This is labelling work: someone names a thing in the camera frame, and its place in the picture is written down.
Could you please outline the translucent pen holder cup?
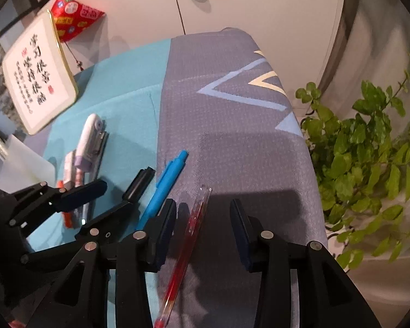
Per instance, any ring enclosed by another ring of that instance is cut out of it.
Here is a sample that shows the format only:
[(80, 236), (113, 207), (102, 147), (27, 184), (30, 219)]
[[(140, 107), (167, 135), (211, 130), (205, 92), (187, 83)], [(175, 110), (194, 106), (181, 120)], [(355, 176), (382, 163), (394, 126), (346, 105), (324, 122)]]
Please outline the translucent pen holder cup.
[(39, 183), (56, 185), (54, 165), (15, 136), (0, 138), (0, 190), (13, 193)]

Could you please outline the white calligraphy framed sign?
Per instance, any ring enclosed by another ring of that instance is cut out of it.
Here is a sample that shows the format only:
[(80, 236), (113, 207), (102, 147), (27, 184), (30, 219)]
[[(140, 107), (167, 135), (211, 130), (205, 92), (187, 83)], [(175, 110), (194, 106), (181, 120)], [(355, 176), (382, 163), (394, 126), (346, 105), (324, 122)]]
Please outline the white calligraphy framed sign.
[(42, 12), (6, 52), (3, 75), (29, 135), (75, 103), (78, 87), (49, 10)]

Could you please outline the pink patterned pen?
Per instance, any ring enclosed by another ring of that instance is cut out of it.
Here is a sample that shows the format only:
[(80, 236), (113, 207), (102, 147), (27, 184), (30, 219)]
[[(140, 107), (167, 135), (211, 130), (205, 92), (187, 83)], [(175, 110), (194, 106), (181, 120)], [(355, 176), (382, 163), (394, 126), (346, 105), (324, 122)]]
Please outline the pink patterned pen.
[[(109, 134), (106, 131), (98, 133), (98, 137), (96, 138), (98, 142), (96, 143), (96, 148), (93, 152), (93, 155), (95, 157), (93, 158), (94, 162), (92, 165), (92, 170), (90, 172), (83, 172), (82, 170), (78, 169), (76, 171), (76, 186), (85, 185), (86, 182), (93, 182), (98, 178), (98, 173), (108, 136)], [(90, 220), (94, 205), (95, 200), (92, 200), (91, 202), (86, 203), (82, 207), (79, 207), (77, 210), (75, 210), (77, 225), (79, 227), (85, 225)]]

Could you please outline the white cabinet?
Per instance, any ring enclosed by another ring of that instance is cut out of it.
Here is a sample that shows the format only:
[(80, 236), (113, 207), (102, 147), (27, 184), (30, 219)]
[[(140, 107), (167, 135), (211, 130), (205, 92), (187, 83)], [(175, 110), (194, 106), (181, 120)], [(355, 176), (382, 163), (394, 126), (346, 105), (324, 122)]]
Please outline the white cabinet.
[(104, 17), (64, 48), (74, 73), (141, 45), (239, 28), (255, 40), (289, 98), (320, 82), (344, 0), (77, 0)]

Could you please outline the red hanging charm pouch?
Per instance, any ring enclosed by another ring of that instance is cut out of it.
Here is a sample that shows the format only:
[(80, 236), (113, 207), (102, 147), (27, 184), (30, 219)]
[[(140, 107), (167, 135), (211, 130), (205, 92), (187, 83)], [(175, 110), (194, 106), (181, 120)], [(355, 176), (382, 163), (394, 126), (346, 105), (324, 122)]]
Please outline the red hanging charm pouch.
[(61, 42), (71, 41), (105, 16), (103, 11), (76, 0), (56, 0), (51, 14)]

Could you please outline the small pink eraser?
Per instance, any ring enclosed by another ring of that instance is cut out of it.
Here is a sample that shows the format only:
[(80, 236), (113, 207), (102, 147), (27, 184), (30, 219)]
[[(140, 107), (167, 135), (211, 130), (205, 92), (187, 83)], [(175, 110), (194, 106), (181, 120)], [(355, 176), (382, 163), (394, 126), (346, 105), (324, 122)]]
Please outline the small pink eraser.
[(67, 190), (75, 187), (75, 150), (66, 154), (63, 166), (63, 186)]

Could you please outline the blue retractable pen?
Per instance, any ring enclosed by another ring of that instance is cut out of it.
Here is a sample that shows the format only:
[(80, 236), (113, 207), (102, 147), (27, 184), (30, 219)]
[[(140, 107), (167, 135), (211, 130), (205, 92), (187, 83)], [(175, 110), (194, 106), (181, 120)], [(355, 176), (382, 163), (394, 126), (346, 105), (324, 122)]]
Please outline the blue retractable pen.
[(136, 230), (144, 231), (148, 220), (157, 215), (171, 189), (175, 185), (178, 176), (181, 174), (186, 164), (187, 157), (188, 152), (186, 150), (181, 150), (179, 155), (167, 164), (157, 181), (154, 195), (137, 223)]

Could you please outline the teal grey table cloth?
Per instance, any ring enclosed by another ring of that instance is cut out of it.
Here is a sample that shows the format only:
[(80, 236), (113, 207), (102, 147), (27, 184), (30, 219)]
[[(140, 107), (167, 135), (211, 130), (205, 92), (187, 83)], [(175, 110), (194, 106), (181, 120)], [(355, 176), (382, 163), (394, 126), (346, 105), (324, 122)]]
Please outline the teal grey table cloth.
[(26, 145), (54, 164), (75, 149), (89, 115), (109, 138), (95, 212), (120, 200), (137, 172), (162, 172), (188, 152), (170, 195), (178, 219), (160, 273), (147, 275), (152, 314), (163, 301), (198, 189), (212, 196), (171, 327), (251, 327), (260, 277), (242, 266), (230, 223), (237, 198), (287, 241), (325, 243), (318, 185), (292, 105), (265, 54), (242, 30), (178, 36), (129, 50), (76, 75), (78, 101)]

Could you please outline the green potted plant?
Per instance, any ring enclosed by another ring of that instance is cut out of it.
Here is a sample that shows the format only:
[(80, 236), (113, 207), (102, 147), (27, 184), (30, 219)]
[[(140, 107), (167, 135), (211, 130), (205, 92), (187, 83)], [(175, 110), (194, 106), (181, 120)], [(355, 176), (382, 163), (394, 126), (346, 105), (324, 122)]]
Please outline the green potted plant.
[(342, 246), (335, 260), (346, 271), (364, 257), (396, 261), (410, 244), (405, 224), (410, 201), (410, 128), (393, 135), (393, 118), (406, 115), (402, 96), (410, 83), (410, 55), (402, 80), (383, 89), (361, 83), (354, 115), (340, 119), (309, 82), (295, 97), (309, 105), (300, 125), (308, 146), (324, 222)]

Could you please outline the white purple correction tape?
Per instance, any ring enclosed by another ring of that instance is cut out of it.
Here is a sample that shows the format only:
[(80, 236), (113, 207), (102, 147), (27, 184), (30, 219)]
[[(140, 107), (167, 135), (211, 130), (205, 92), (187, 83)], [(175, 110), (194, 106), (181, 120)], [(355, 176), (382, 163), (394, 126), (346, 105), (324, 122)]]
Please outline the white purple correction tape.
[(104, 131), (104, 122), (96, 113), (92, 113), (86, 119), (83, 126), (78, 146), (75, 150), (75, 167), (83, 172), (90, 172), (98, 149), (100, 138)]

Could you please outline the red gel pen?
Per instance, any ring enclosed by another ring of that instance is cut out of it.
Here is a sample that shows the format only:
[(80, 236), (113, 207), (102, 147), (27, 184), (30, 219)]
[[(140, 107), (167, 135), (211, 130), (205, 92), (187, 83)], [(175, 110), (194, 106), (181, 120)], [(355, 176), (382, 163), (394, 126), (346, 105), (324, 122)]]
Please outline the red gel pen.
[(199, 188), (183, 235), (182, 247), (166, 288), (164, 302), (154, 323), (155, 328), (164, 328), (169, 322), (176, 298), (180, 292), (181, 284), (189, 265), (189, 260), (198, 239), (211, 194), (211, 187), (202, 185)]

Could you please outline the black marker pen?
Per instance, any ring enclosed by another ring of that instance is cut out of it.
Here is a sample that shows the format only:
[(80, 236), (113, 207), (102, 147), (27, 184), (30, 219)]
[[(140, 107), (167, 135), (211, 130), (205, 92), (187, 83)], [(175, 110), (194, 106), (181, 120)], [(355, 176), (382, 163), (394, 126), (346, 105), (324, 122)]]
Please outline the black marker pen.
[(137, 176), (132, 180), (127, 190), (122, 195), (122, 200), (129, 203), (136, 203), (150, 185), (154, 178), (155, 170), (152, 167), (140, 169)]

